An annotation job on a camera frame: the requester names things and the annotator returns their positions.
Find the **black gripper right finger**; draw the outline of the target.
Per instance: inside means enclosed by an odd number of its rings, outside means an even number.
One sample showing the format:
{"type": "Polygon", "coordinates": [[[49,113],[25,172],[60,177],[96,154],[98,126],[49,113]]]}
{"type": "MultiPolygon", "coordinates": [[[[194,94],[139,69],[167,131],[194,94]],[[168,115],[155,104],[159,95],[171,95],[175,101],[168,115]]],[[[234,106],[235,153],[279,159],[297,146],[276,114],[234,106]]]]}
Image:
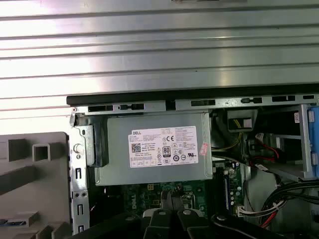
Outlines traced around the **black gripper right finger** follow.
{"type": "Polygon", "coordinates": [[[229,214],[210,218],[187,209],[181,196],[173,196],[173,209],[182,230],[189,239],[265,239],[267,230],[229,214]]]}

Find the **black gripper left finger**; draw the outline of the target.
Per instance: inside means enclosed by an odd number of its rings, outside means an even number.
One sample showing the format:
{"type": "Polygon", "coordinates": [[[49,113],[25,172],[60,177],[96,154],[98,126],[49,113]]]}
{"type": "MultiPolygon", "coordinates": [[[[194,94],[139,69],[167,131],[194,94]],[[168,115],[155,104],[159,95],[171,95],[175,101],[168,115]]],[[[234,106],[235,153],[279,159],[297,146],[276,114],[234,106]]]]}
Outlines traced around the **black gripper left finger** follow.
{"type": "Polygon", "coordinates": [[[142,217],[122,213],[79,232],[73,239],[168,239],[173,218],[172,192],[161,193],[161,207],[142,217]]]}

